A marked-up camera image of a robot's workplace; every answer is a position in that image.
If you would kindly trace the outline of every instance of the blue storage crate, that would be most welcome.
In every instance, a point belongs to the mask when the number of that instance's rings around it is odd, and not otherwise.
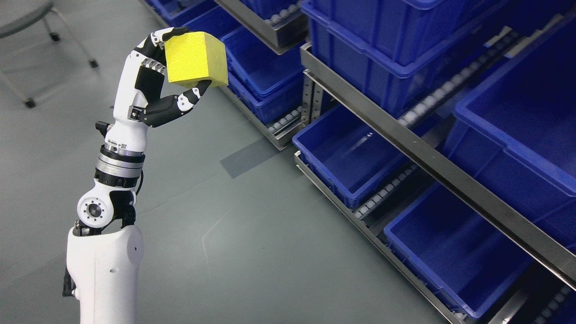
[[[295,5],[298,0],[242,0],[246,7],[252,9],[260,18],[269,19],[281,10]]]
[[[390,248],[450,310],[480,318],[532,258],[436,183],[384,228]]]
[[[416,129],[430,130],[432,116]],[[344,106],[326,112],[292,138],[300,158],[351,209],[409,160]]]
[[[568,248],[576,244],[575,33],[572,13],[474,89],[456,107],[444,149]]]
[[[214,7],[184,24],[190,31],[202,31],[221,39],[240,27],[240,23],[222,7]]]
[[[332,28],[328,18],[309,5],[302,4],[302,11],[310,16],[314,56],[398,118],[411,100],[432,90],[435,81],[450,79],[447,71],[456,73],[454,67],[459,61],[499,33],[505,18],[500,14],[502,6],[500,3],[485,11],[408,66],[393,62],[349,31]]]
[[[499,1],[312,0],[308,8],[406,66]]]
[[[154,10],[172,27],[180,27],[208,10],[216,7],[213,0],[198,1],[195,6],[180,9],[177,0],[146,0]]]
[[[293,47],[277,55],[244,27],[222,38],[228,69],[240,78],[252,94],[265,99],[277,89],[302,77],[300,49]]]
[[[228,73],[228,87],[266,125],[302,104],[304,75],[279,88],[264,100],[254,98],[251,92],[230,72]]]

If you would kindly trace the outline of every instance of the black cable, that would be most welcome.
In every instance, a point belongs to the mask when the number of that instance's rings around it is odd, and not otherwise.
[[[142,182],[144,182],[144,170],[140,171],[140,184],[138,185],[138,189],[136,189],[136,195],[138,195],[140,188],[142,188]]]

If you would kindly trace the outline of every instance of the chair leg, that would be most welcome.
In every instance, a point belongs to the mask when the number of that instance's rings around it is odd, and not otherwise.
[[[58,9],[56,9],[54,7],[52,7],[52,9],[50,9],[50,11],[62,21],[62,23],[64,24],[64,27],[66,27],[66,29],[68,30],[68,33],[70,34],[72,39],[80,46],[80,48],[82,49],[84,54],[86,54],[86,56],[88,56],[88,63],[90,64],[90,66],[91,67],[98,67],[98,62],[96,62],[96,59],[94,59],[94,57],[91,56],[90,53],[88,53],[88,50],[86,49],[86,47],[84,47],[82,42],[80,42],[80,39],[76,38],[76,35],[72,32],[72,29],[70,28],[70,25],[68,24],[68,21],[66,20],[66,18],[64,18],[64,15]]]
[[[34,108],[36,106],[34,100],[32,98],[26,97],[20,90],[18,90],[18,88],[16,88],[16,86],[10,80],[8,80],[2,70],[0,70],[0,80],[2,80],[8,86],[8,88],[10,88],[10,90],[12,90],[12,92],[14,92],[14,94],[20,98],[20,100],[22,100],[26,107]]]
[[[50,38],[54,41],[57,42],[60,40],[60,36],[58,35],[58,33],[55,33],[52,31],[52,29],[50,29],[50,25],[48,25],[48,21],[46,20],[46,16],[42,17],[42,22],[44,23],[44,26],[46,27],[46,30],[48,31],[48,35],[50,35]]]

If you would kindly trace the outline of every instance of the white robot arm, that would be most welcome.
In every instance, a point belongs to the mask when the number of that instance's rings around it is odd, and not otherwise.
[[[114,125],[97,122],[104,136],[94,188],[77,205],[79,220],[69,231],[63,296],[80,301],[81,324],[133,324],[136,281],[143,239],[134,225],[134,205],[146,149],[146,133],[190,112],[210,80],[180,95],[160,98],[166,73],[164,42],[188,32],[166,28],[151,33],[126,58],[116,101]],[[103,234],[113,220],[114,233]]]

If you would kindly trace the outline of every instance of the yellow foam block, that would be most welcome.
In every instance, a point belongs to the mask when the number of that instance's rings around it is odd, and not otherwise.
[[[174,36],[165,43],[168,82],[187,88],[200,80],[212,80],[210,86],[228,85],[224,44],[205,32]]]

